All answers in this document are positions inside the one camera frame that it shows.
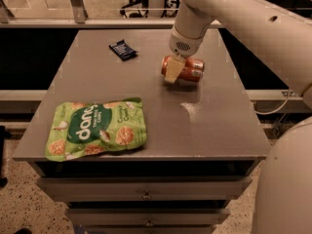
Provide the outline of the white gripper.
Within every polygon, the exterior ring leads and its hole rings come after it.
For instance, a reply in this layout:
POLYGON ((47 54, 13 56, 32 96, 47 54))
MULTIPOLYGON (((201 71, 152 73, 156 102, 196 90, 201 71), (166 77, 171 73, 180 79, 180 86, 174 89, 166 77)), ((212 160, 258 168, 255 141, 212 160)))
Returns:
POLYGON ((186 58, 194 56, 202 42, 203 32, 195 27, 174 25, 170 36, 170 49, 176 55, 165 57, 165 81, 174 83, 185 66, 186 58))

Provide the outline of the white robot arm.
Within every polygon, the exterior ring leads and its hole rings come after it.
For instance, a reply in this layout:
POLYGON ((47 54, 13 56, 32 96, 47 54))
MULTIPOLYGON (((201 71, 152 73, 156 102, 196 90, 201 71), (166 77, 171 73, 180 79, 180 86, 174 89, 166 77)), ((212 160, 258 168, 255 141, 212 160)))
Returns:
MULTIPOLYGON (((312 25, 265 0, 181 0, 170 48, 184 58, 197 53, 213 21, 248 51, 253 78, 277 77, 306 105, 312 101, 312 25)), ((312 119, 287 130, 262 167, 252 234, 312 234, 312 119)))

